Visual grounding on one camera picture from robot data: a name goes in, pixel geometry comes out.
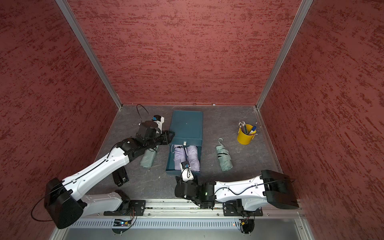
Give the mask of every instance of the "white robotic arm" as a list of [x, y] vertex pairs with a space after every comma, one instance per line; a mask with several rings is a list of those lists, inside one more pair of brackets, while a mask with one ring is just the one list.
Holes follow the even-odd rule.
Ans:
[[115, 144], [111, 151], [85, 169], [59, 181], [52, 179], [46, 186], [44, 207], [58, 228], [73, 224], [81, 216], [116, 210], [127, 210], [129, 198], [122, 191], [102, 195], [85, 195], [109, 174], [121, 186], [128, 181], [124, 166], [145, 150], [167, 145], [173, 133], [162, 131], [164, 117], [155, 115], [152, 121], [140, 124], [135, 137]]
[[248, 217], [258, 208], [273, 205], [280, 209], [296, 209], [298, 203], [289, 176], [263, 170], [261, 175], [236, 182], [207, 182], [198, 184], [188, 161], [183, 162], [180, 177], [176, 177], [175, 196], [193, 201], [201, 208], [212, 208], [215, 202], [236, 200], [240, 216]]

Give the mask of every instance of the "folded umbrella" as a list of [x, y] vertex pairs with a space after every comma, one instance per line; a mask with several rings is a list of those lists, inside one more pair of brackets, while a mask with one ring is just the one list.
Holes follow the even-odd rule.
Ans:
[[153, 161], [155, 160], [157, 149], [159, 146], [155, 148], [147, 149], [144, 152], [143, 159], [140, 162], [140, 165], [145, 168], [152, 167]]
[[220, 145], [216, 147], [216, 151], [217, 151], [217, 157], [220, 163], [221, 170], [222, 171], [231, 170], [233, 168], [233, 165], [231, 162], [232, 159], [231, 159], [231, 156], [229, 156], [228, 150], [223, 145], [223, 139], [219, 138], [218, 143]]

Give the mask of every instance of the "teal box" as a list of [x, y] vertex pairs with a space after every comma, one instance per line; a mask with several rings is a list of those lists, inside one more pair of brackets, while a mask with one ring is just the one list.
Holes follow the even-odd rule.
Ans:
[[[197, 146], [198, 159], [199, 162], [201, 162], [201, 146], [203, 144], [203, 112], [174, 111], [169, 130], [174, 132], [175, 136], [169, 146], [166, 173], [170, 175], [181, 175], [180, 170], [175, 170], [175, 154], [172, 149], [172, 145], [184, 145], [185, 147]], [[196, 176], [200, 175], [200, 172], [192, 171], [192, 173]]]

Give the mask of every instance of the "black cable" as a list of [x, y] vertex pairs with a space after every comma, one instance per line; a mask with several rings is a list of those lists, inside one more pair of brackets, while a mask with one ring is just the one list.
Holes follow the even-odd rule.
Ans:
[[129, 226], [129, 228], [127, 228], [127, 230], [128, 229], [130, 229], [135, 223], [136, 223], [136, 221], [137, 221], [137, 214], [136, 214], [136, 218], [135, 218], [135, 221], [132, 223], [132, 220], [131, 220], [131, 225]]
[[[139, 117], [140, 117], [140, 123], [142, 123], [143, 121], [141, 119], [138, 106], [142, 106], [145, 109], [145, 111], [147, 111], [147, 109], [143, 105], [141, 105], [141, 104], [136, 105], [136, 110], [137, 110], [137, 113], [139, 114]], [[148, 113], [149, 119], [152, 119], [152, 117], [151, 117], [151, 115], [149, 114], [148, 111], [147, 111], [147, 113]]]
[[271, 181], [271, 182], [266, 182], [266, 183], [260, 183], [260, 184], [257, 184], [257, 185], [252, 185], [252, 186], [249, 186], [247, 187], [246, 189], [244, 189], [241, 193], [234, 193], [229, 187], [221, 187], [219, 189], [217, 189], [214, 193], [214, 195], [216, 195], [217, 191], [219, 191], [220, 189], [228, 189], [229, 191], [231, 191], [233, 194], [235, 194], [236, 196], [237, 195], [240, 195], [242, 194], [243, 192], [245, 192], [246, 190], [250, 189], [251, 187], [256, 187], [256, 186], [260, 186], [260, 185], [263, 185], [263, 184], [270, 184], [270, 183], [273, 183], [273, 182], [278, 182], [278, 181], [285, 181], [285, 180], [293, 180], [295, 181], [296, 179], [291, 179], [291, 178], [286, 178], [286, 179], [279, 179], [279, 180], [275, 180], [275, 181]]
[[33, 216], [33, 210], [36, 208], [36, 206], [37, 206], [37, 204], [39, 204], [40, 202], [41, 202], [41, 200], [43, 200], [46, 196], [48, 196], [48, 195], [50, 195], [51, 193], [53, 193], [54, 191], [57, 191], [57, 190], [60, 190], [60, 189], [62, 189], [63, 187], [65, 187], [66, 185], [68, 185], [68, 184], [70, 184], [72, 181], [70, 181], [69, 183], [67, 183], [67, 184], [65, 184], [65, 185], [63, 185], [63, 186], [61, 186], [61, 187], [59, 187], [59, 188], [57, 188], [57, 189], [55, 189], [55, 190], [52, 190], [50, 193], [48, 193], [47, 195], [45, 195], [44, 197], [42, 197], [34, 206], [33, 206], [33, 208], [32, 208], [32, 210], [31, 210], [31, 218], [33, 219], [33, 220], [35, 220], [35, 221], [38, 221], [38, 222], [50, 222], [50, 221], [53, 221], [52, 219], [51, 220], [40, 220], [40, 219], [36, 219], [34, 216]]
[[116, 145], [118, 145], [119, 143], [115, 143], [115, 145], [112, 146], [112, 148], [110, 149], [109, 153], [108, 153], [108, 156], [107, 158], [109, 157], [109, 155], [111, 154], [112, 150], [116, 147]]

